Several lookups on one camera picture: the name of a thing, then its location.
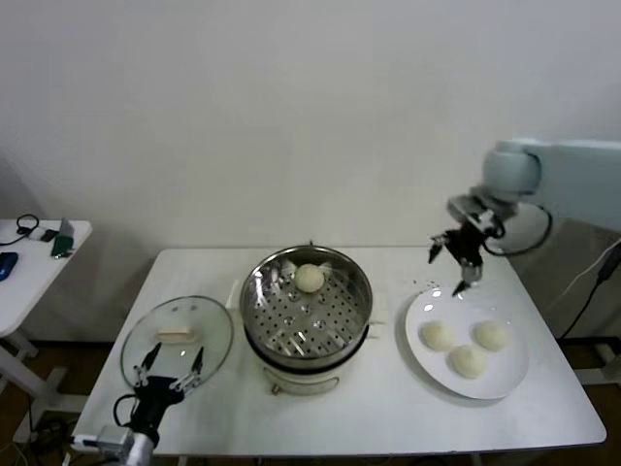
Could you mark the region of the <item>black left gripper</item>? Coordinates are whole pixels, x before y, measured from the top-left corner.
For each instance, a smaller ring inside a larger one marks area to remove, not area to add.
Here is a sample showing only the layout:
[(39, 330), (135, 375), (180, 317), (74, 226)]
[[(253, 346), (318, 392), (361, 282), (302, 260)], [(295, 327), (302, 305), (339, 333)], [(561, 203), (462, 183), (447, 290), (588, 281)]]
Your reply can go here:
[(184, 392), (190, 392), (201, 382), (203, 348), (198, 350), (190, 371), (180, 379), (148, 376), (160, 349), (161, 343), (157, 343), (146, 354), (142, 363), (134, 366), (135, 395), (139, 403), (132, 415), (132, 430), (145, 435), (156, 435), (168, 408), (181, 403)]

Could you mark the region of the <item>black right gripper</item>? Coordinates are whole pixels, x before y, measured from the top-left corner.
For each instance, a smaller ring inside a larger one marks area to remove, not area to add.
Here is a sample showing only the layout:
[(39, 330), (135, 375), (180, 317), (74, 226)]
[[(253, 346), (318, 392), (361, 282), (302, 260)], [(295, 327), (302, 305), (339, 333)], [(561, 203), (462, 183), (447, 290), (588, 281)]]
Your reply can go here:
[(480, 248), (485, 236), (470, 223), (464, 223), (457, 229), (433, 236), (429, 248), (428, 263), (432, 264), (444, 248), (461, 266), (461, 281), (452, 292), (455, 297), (476, 285), (482, 277), (482, 258)]

